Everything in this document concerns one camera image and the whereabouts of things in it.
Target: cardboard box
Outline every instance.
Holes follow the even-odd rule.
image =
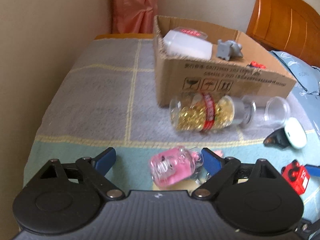
[[[205,32],[207,40],[213,43],[211,60],[166,55],[162,38],[177,27]],[[216,58],[218,39],[240,43],[244,57],[230,61]],[[210,92],[216,99],[247,94],[286,98],[296,82],[275,57],[245,33],[212,23],[155,16],[154,51],[156,97],[160,106],[167,106],[181,91]],[[247,67],[252,61],[267,69]]]

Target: bed sheet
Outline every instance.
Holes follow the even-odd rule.
[[[82,156],[95,157],[107,147],[116,149],[117,161],[106,177],[126,192],[151,190],[148,160],[176,145],[222,149],[224,156],[245,163],[266,158],[279,171],[293,159],[320,165],[317,133],[293,93],[288,101],[308,136],[302,150],[264,147],[269,129],[177,134],[168,109],[156,103],[152,40],[96,40],[77,60],[48,107],[25,167],[24,184],[48,159],[70,163]],[[319,190],[320,180],[312,178],[302,196],[304,217],[312,221],[319,218]]]

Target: round black disc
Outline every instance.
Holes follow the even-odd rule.
[[[25,187],[13,203],[19,225],[40,234],[62,234],[87,224],[100,207],[98,194],[84,184],[40,180]]]
[[[218,195],[216,205],[233,227],[259,235],[288,231],[303,213],[300,197],[278,179],[250,179],[227,187]]]

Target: pink liquid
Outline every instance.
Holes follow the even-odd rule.
[[[167,171],[169,176],[165,176],[164,179],[159,178],[159,176],[154,176],[153,174],[154,183],[159,188],[166,188],[190,177],[195,171],[194,159],[196,160],[197,158],[196,153],[189,153],[186,149],[181,152],[179,148],[173,148],[153,156],[150,160],[151,170],[157,163],[161,163],[164,159],[168,160],[172,165],[172,168]]]

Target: wooden headboard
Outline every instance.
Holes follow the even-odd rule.
[[[303,0],[256,0],[247,34],[320,67],[320,15]]]

